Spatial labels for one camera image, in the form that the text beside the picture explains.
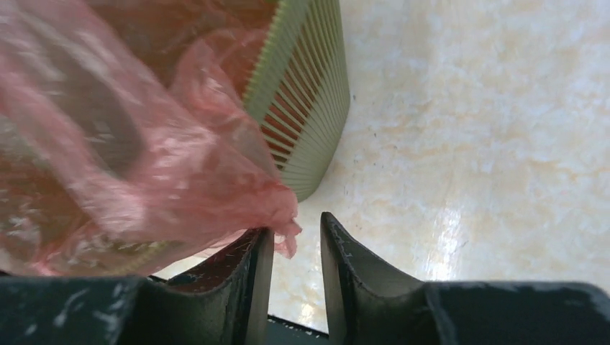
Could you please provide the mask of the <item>green mesh trash bin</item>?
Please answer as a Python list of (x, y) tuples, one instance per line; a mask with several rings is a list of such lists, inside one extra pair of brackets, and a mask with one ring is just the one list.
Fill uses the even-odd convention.
[(105, 1), (96, 11), (164, 86), (119, 273), (151, 272), (249, 227), (296, 251), (350, 107), (337, 1)]

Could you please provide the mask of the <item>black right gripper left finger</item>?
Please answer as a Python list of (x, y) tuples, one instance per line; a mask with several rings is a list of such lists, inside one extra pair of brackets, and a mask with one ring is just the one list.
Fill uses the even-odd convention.
[(261, 344), (273, 236), (251, 230), (169, 279), (1, 276), (3, 344)]

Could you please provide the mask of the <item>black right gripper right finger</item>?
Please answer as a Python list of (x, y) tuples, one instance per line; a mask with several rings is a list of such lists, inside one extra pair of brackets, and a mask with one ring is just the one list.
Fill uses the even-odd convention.
[(332, 344), (607, 344), (609, 297), (582, 282), (423, 281), (320, 218)]

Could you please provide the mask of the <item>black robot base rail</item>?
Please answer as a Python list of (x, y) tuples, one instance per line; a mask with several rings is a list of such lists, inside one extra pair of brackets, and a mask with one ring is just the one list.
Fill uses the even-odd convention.
[(330, 345), (326, 333), (277, 316), (268, 316), (265, 345)]

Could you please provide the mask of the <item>red translucent trash bag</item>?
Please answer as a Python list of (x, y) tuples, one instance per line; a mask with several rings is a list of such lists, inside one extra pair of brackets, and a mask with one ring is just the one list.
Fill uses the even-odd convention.
[(277, 1), (3, 1), (1, 269), (149, 275), (297, 200), (242, 93)]

